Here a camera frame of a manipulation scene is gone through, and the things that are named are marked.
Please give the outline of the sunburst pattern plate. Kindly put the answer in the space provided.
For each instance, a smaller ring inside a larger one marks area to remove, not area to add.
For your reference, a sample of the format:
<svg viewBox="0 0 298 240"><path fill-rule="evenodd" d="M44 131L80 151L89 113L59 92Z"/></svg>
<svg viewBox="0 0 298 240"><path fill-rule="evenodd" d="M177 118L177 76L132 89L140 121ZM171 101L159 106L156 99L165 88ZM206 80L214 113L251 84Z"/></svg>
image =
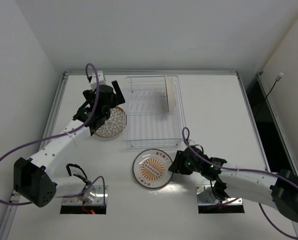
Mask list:
<svg viewBox="0 0 298 240"><path fill-rule="evenodd" d="M134 179L142 187L149 190L164 188L172 179L169 171L172 158L163 150L149 148L140 152L132 164Z"/></svg>

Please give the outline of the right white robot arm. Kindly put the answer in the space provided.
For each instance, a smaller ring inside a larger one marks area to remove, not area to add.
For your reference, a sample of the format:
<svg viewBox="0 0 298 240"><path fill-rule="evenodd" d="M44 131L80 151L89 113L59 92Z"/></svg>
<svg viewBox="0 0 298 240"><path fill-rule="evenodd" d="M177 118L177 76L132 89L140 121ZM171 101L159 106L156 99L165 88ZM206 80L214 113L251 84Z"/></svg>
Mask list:
<svg viewBox="0 0 298 240"><path fill-rule="evenodd" d="M203 197L208 204L242 198L277 210L284 217L298 223L298 177L289 170L279 173L262 170L242 170L225 159L208 157L194 145L177 151L168 168L175 174L199 173L213 186L206 188Z"/></svg>

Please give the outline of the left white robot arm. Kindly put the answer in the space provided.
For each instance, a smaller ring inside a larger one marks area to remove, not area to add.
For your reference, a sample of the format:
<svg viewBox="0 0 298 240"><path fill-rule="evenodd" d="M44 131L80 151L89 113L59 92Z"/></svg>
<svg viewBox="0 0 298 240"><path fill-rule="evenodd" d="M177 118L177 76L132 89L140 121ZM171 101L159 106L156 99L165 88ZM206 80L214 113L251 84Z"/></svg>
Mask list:
<svg viewBox="0 0 298 240"><path fill-rule="evenodd" d="M73 174L55 178L55 170L69 153L105 124L113 108L125 103L117 81L85 90L83 96L85 102L60 137L28 159L21 157L14 163L13 189L39 208L53 198L74 198L88 191L93 183L87 177Z"/></svg>

